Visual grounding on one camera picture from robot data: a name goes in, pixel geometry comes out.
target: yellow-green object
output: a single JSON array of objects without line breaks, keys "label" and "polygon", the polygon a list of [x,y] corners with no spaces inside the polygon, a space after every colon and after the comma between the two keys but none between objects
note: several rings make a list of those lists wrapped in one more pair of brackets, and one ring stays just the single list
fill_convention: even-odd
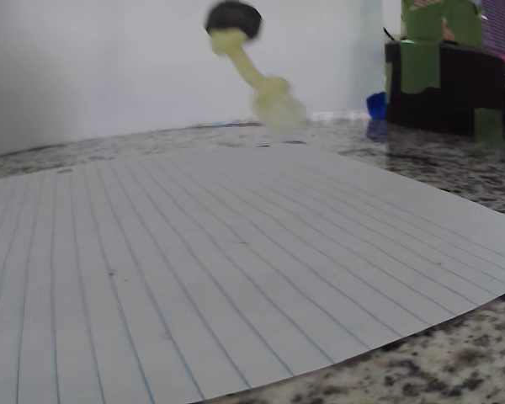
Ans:
[{"label": "yellow-green object", "polygon": [[461,45],[481,48],[481,10],[471,0],[445,0],[444,16],[447,19],[454,40]]},{"label": "yellow-green object", "polygon": [[441,85],[439,43],[401,42],[401,91],[419,94]]},{"label": "yellow-green object", "polygon": [[290,84],[282,77],[265,77],[253,65],[243,50],[248,41],[243,31],[213,29],[210,34],[213,51],[227,55],[254,89],[254,108],[260,121],[283,132],[298,129],[306,122],[305,106],[292,97]]},{"label": "yellow-green object", "polygon": [[475,138],[489,143],[503,143],[503,112],[488,108],[476,109]]},{"label": "yellow-green object", "polygon": [[385,103],[391,102],[391,87],[393,85],[393,64],[385,64]]},{"label": "yellow-green object", "polygon": [[435,3],[411,11],[412,2],[402,2],[403,18],[406,23],[406,37],[409,40],[441,42],[444,38],[444,5]]}]

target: green tape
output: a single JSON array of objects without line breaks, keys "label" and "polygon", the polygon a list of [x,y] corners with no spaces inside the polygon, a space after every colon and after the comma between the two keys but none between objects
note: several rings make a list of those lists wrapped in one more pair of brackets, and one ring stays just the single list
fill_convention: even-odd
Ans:
[{"label": "green tape", "polygon": [[393,85],[393,64],[385,64],[385,102],[391,102],[391,87]]},{"label": "green tape", "polygon": [[481,10],[471,0],[445,0],[444,16],[456,42],[482,48],[480,12]]},{"label": "green tape", "polygon": [[406,22],[406,37],[409,40],[441,42],[444,39],[444,4],[436,3],[410,11],[411,6],[403,6]]},{"label": "green tape", "polygon": [[503,112],[497,109],[476,109],[475,138],[478,141],[503,143]]},{"label": "green tape", "polygon": [[401,42],[401,91],[419,94],[441,85],[439,43]]}]

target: granite countertop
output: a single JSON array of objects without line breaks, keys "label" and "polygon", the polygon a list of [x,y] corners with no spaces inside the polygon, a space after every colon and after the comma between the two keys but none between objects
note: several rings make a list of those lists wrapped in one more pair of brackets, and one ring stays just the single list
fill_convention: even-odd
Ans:
[{"label": "granite countertop", "polygon": [[[119,136],[0,157],[0,178],[117,157],[281,140],[255,125]],[[314,124],[291,140],[374,164],[505,214],[505,150],[367,120]],[[505,296],[341,364],[210,402],[505,404]]]}]

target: black cable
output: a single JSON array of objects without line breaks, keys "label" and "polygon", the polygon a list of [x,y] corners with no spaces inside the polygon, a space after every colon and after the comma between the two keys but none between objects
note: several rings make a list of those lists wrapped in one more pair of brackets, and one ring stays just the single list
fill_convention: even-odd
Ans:
[{"label": "black cable", "polygon": [[389,38],[391,38],[391,40],[394,40],[395,42],[397,42],[397,40],[396,40],[395,38],[393,38],[393,35],[389,34],[389,31],[388,31],[387,29],[385,29],[385,27],[384,27],[384,32],[385,32],[385,34],[386,34]]}]

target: blue object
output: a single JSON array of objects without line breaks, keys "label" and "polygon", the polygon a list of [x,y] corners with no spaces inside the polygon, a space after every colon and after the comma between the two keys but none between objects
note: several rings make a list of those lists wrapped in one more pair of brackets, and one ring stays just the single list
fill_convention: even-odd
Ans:
[{"label": "blue object", "polygon": [[382,120],[385,118],[385,92],[373,94],[367,98],[367,109],[373,120]]}]

